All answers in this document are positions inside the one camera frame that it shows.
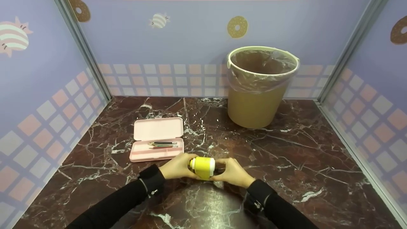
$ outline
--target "human hand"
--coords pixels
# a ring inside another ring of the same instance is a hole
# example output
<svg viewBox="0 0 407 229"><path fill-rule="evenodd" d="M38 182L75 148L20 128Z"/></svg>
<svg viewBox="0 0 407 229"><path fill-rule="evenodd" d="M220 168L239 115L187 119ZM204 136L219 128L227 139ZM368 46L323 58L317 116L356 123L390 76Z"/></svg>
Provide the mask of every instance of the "human hand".
<svg viewBox="0 0 407 229"><path fill-rule="evenodd" d="M255 181L255 179L242 168L236 159L217 159L216 163L225 165L226 169L222 174L209 178L210 181L226 181L232 185L237 185L243 188L248 188Z"/></svg>
<svg viewBox="0 0 407 229"><path fill-rule="evenodd" d="M181 153L160 167L166 180L181 177L199 179L199 176L188 169L189 161L197 157L196 154Z"/></svg>

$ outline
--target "beige trash can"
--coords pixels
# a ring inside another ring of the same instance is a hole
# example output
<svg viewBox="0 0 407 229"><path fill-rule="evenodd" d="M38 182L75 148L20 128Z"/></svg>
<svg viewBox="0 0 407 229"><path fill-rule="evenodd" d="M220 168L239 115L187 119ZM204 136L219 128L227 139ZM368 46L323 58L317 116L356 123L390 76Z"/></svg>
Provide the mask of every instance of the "beige trash can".
<svg viewBox="0 0 407 229"><path fill-rule="evenodd" d="M228 114L246 128L263 128L273 121L300 60L289 52L246 46L228 54Z"/></svg>

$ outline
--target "marble countertop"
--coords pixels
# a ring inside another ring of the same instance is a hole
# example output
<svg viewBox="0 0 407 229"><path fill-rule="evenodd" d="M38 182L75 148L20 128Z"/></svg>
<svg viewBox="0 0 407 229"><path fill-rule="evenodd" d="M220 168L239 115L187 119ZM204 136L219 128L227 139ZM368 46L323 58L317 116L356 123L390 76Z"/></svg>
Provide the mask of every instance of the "marble countertop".
<svg viewBox="0 0 407 229"><path fill-rule="evenodd" d="M320 228L400 228L313 101L287 100L267 128L234 124L225 99L115 97L15 228L64 228L136 179L151 163L131 163L137 119L182 117L185 152L234 157ZM245 190L223 182L170 180L164 193L113 228L273 228L244 210Z"/></svg>

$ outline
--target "metal frame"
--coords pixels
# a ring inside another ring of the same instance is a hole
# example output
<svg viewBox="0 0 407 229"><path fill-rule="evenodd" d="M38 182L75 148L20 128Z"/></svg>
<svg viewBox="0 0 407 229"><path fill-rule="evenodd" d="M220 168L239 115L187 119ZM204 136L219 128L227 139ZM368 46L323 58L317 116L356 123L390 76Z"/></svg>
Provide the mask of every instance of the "metal frame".
<svg viewBox="0 0 407 229"><path fill-rule="evenodd" d="M346 67L353 53L360 46L361 42L366 37L367 33L375 23L376 19L379 17L387 2L388 0L371 0L369 2L362 17L355 27L352 36L349 38L337 64L335 65L331 76L328 78L327 83L317 99L320 103L323 103L328 97L329 92L332 90L336 81L340 78L342 71Z"/></svg>
<svg viewBox="0 0 407 229"><path fill-rule="evenodd" d="M345 69L352 55L360 47L361 43L370 31L372 25L376 22L387 2L388 0L371 0L369 2L362 17L355 27L352 36L348 40L347 45L342 52L331 76L329 77L328 82L324 86L319 97L315 99L314 102L320 109L323 116L332 126L337 136L341 139L342 143L345 145L352 158L358 164L363 174L368 178L376 193L380 196L388 209L391 211L395 219L398 221L402 228L407 228L407 215L403 213L401 207L392 198L391 194L386 190L381 180L375 175L370 166L365 164L363 159L359 158L360 156L358 153L356 153L358 152L358 150L355 145L349 139L347 134L341 130L336 119L331 116L329 111L324 106L325 100L327 99L337 80L340 78L342 71Z"/></svg>
<svg viewBox="0 0 407 229"><path fill-rule="evenodd" d="M83 58L85 59L86 64L88 65L90 71L93 74L96 83L99 85L99 88L102 91L103 97L106 101L112 99L112 95L109 91L103 75L99 69L98 64L96 63L95 57L93 56L88 43L86 42L85 36L83 35L79 23L76 19L76 16L66 0L54 0L57 4L59 11L63 19L65 20L66 25L68 26L72 37L74 38L80 52L82 53Z"/></svg>

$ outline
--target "plastic bag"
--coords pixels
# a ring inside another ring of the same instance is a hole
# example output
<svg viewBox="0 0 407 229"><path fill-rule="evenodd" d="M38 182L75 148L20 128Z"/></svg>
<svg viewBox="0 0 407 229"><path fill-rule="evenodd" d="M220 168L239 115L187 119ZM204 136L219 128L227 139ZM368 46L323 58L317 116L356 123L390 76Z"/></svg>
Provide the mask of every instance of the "plastic bag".
<svg viewBox="0 0 407 229"><path fill-rule="evenodd" d="M228 81L236 91L259 94L287 83L300 60L289 52L263 46L247 46L228 55Z"/></svg>

